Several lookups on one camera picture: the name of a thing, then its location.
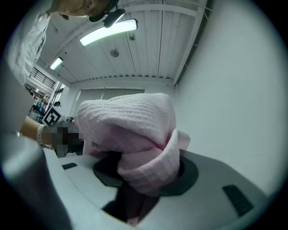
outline rectangular light fixture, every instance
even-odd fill
[[[110,28],[102,27],[100,29],[95,30],[94,32],[81,38],[80,42],[82,43],[83,46],[86,46],[101,38],[104,38],[113,34],[121,33],[121,32],[134,31],[136,29],[137,29],[136,19],[130,19],[127,21],[117,22]]]
[[[52,70],[54,70],[54,69],[56,69],[57,66],[59,66],[62,62],[63,62],[63,59],[62,59],[61,57],[58,57],[58,58],[56,59],[56,61],[54,61],[54,63],[50,66],[50,68],[51,68]]]

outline waffle-textured fabric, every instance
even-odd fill
[[[84,101],[75,124],[84,134],[83,154],[121,152],[118,174],[137,192],[150,196],[177,177],[178,143],[186,149],[190,142],[187,135],[178,136],[172,102],[163,93]]]

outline pink fabric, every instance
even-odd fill
[[[178,175],[180,148],[190,138],[176,129],[168,95],[133,94],[82,102],[75,124],[84,133],[83,154],[121,152],[118,173],[137,192],[157,196]]]

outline ceiling beam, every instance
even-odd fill
[[[136,85],[145,85],[145,84],[164,84],[164,85],[172,85],[173,79],[163,79],[156,77],[108,77],[108,78],[100,78],[93,79],[88,81],[77,82],[71,84],[74,88],[79,89],[89,89],[95,87],[108,87],[110,84],[136,84]]]
[[[199,4],[201,6],[206,6],[206,3],[207,3],[207,0],[200,0],[200,2],[199,2]],[[184,65],[185,65],[185,63],[187,61],[189,53],[190,53],[190,51],[192,49],[192,46],[193,46],[194,41],[196,39],[196,36],[198,34],[198,31],[199,31],[199,28],[200,28],[200,25],[201,25],[201,21],[202,21],[202,18],[204,16],[204,11],[205,11],[204,8],[202,8],[202,7],[198,8],[198,14],[197,14],[197,17],[196,17],[195,22],[193,24],[193,29],[192,29],[192,32],[191,32],[191,36],[189,38],[186,50],[185,50],[185,52],[183,54],[183,57],[182,57],[182,60],[180,62],[179,69],[178,69],[178,71],[176,73],[176,76],[174,78],[173,85],[176,85],[176,83],[177,83],[177,81],[179,79],[179,76],[180,76],[180,74],[181,74],[181,72],[182,72],[182,70],[184,68]]]
[[[159,11],[172,11],[172,12],[178,12],[183,13],[192,17],[197,17],[197,11],[187,9],[180,6],[175,5],[166,5],[166,4],[143,4],[143,5],[135,5],[135,6],[129,6],[124,8],[126,13],[131,12],[137,12],[137,11],[145,11],[145,10],[159,10]],[[91,27],[95,27],[97,24],[99,24],[102,21],[90,23],[87,22],[85,25],[81,24],[78,29],[76,29],[59,47],[58,49],[52,54],[51,60],[46,64],[45,69],[47,69],[52,61],[55,61],[56,57],[60,55],[60,52],[66,47],[66,45],[71,42],[74,38],[76,38],[78,35],[86,31],[87,29]]]

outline ceiling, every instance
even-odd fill
[[[88,46],[83,46],[80,39],[103,27],[102,22],[72,17],[67,21],[53,15],[37,64],[48,70],[57,57],[63,58],[62,65],[50,73],[79,88],[90,82],[127,79],[176,84],[203,17],[204,8],[197,4],[205,6],[206,2],[120,0],[119,7],[126,9],[122,20],[137,19],[138,29]],[[119,52],[118,57],[111,56],[113,49]]]

